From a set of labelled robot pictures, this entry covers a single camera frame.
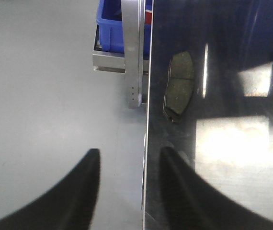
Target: metal frame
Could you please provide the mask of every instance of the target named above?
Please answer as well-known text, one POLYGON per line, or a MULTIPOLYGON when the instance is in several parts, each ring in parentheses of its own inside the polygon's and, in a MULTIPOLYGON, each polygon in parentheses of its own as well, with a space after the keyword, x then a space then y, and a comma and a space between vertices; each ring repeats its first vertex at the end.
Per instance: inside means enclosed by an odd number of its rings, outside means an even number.
POLYGON ((148 72, 148 60, 143 58, 145 0, 121 0, 124 51, 117 54, 101 51, 96 31, 93 51, 94 70, 125 73, 126 97, 129 108, 137 108, 142 101, 142 79, 148 72))

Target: blue plastic bin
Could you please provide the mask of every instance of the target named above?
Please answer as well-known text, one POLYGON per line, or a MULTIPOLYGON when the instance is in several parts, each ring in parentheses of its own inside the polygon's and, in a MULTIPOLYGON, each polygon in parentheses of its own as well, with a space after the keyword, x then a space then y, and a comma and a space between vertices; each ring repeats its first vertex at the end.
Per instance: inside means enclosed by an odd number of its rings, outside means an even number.
MULTIPOLYGON (((147 0, 146 9, 152 9, 147 0)), ((124 53, 123 23, 120 16, 121 0, 100 0, 97 11, 99 41, 103 51, 124 53)), ((144 27, 144 55, 149 55, 151 25, 144 27)))

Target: stainless steel panel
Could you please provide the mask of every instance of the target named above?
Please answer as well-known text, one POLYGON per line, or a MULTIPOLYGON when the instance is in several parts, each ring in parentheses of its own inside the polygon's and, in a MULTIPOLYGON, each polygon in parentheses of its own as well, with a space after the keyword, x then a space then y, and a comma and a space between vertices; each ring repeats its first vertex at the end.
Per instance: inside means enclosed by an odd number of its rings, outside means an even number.
POLYGON ((273 220, 273 2, 154 1, 143 229, 167 230, 159 150, 175 148, 214 188, 273 220), (174 54, 193 59, 179 124, 163 114, 174 54))
POLYGON ((93 71, 97 0, 0 0, 0 218, 102 156, 91 230, 141 228, 145 109, 93 71))

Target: white surface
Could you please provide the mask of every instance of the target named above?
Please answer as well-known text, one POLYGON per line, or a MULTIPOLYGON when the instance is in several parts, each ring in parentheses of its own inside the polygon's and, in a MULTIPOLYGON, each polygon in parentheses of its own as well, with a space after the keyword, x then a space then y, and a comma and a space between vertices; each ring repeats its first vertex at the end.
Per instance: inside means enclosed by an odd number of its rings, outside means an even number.
POLYGON ((98 0, 0 0, 0 218, 102 151, 92 230, 141 229, 145 109, 92 70, 98 0))

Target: brake pad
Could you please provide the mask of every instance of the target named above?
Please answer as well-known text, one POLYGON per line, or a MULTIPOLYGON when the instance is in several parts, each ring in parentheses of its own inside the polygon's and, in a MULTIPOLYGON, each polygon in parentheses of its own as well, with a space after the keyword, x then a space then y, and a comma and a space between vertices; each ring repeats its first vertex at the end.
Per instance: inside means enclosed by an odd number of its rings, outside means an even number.
POLYGON ((189 52, 175 54, 170 62, 163 112, 172 122, 181 120, 194 89, 193 62, 189 52))

